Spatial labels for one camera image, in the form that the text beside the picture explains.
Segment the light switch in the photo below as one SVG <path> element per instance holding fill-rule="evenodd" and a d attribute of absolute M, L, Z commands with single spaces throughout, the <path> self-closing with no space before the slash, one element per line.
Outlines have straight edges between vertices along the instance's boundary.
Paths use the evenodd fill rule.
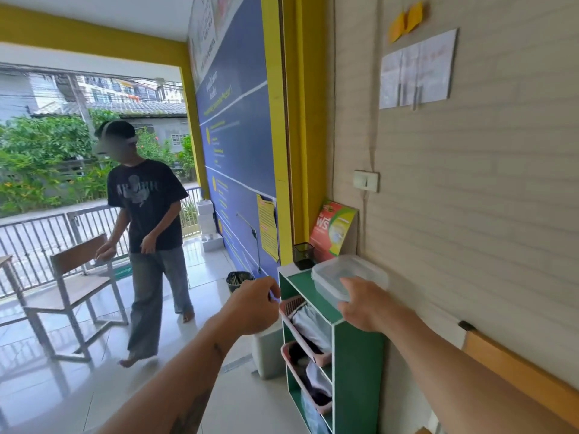
<path fill-rule="evenodd" d="M 354 187 L 356 189 L 378 192 L 380 174 L 377 172 L 354 171 Z"/>

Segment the pink basket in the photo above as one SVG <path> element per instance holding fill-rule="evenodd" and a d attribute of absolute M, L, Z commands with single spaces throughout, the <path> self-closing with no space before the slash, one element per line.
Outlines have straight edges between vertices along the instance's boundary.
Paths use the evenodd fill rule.
<path fill-rule="evenodd" d="M 295 311 L 304 301 L 306 300 L 301 296 L 292 297 L 290 299 L 282 301 L 280 303 L 281 319 L 284 321 L 286 326 L 291 330 L 293 337 L 295 338 L 297 343 L 300 346 L 302 346 L 302 349 L 304 352 L 306 352 L 306 355 L 310 357 L 310 359 L 314 361 L 318 367 L 325 367 L 326 365 L 332 362 L 332 353 L 330 352 L 321 355 L 315 354 L 314 351 L 308 345 L 308 343 L 306 343 L 306 340 L 303 339 L 302 334 L 298 332 L 298 329 L 296 329 L 293 326 L 293 323 L 288 318 L 291 315 L 291 313 Z"/>
<path fill-rule="evenodd" d="M 308 389 L 306 388 L 305 385 L 303 385 L 302 380 L 299 378 L 298 373 L 295 371 L 295 368 L 293 366 L 293 364 L 290 361 L 290 347 L 293 344 L 297 344 L 295 341 L 292 341 L 291 343 L 287 343 L 284 344 L 283 346 L 281 346 L 281 356 L 284 357 L 284 359 L 286 360 L 286 364 L 288 366 L 288 368 L 291 370 L 293 377 L 295 378 L 296 382 L 298 383 L 299 387 L 302 389 L 303 394 L 306 396 L 307 399 L 310 400 L 310 402 L 312 403 L 312 405 L 314 405 L 315 410 L 320 413 L 322 416 L 324 414 L 329 413 L 330 411 L 332 411 L 332 407 L 333 407 L 333 401 L 324 405 L 324 406 L 319 406 L 317 403 L 314 402 L 314 400 L 312 399 L 312 397 L 310 396 L 310 393 L 308 392 Z"/>

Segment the blue poster board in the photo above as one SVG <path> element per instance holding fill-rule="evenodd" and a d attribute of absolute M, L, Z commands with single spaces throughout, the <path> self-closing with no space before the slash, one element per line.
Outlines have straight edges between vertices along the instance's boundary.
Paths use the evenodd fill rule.
<path fill-rule="evenodd" d="M 189 48 L 220 233 L 238 269 L 277 277 L 256 197 L 276 200 L 261 0 L 194 0 Z"/>

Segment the container lid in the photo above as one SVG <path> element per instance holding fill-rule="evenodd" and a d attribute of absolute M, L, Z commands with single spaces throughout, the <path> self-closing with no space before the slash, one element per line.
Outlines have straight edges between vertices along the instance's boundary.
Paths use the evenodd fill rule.
<path fill-rule="evenodd" d="M 388 287 L 388 274 L 373 263 L 354 255 L 337 256 L 318 263 L 312 269 L 312 279 L 323 285 L 331 295 L 340 301 L 350 301 L 350 294 L 340 282 L 341 277 L 362 277 L 380 286 Z"/>

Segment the ceiling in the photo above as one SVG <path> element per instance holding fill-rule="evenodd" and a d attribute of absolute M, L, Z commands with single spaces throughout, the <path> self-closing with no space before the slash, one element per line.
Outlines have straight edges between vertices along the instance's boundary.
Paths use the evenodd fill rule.
<path fill-rule="evenodd" d="M 0 3 L 185 42 L 193 0 L 0 0 Z"/>
<path fill-rule="evenodd" d="M 0 63 L 181 82 L 178 67 L 0 43 Z"/>

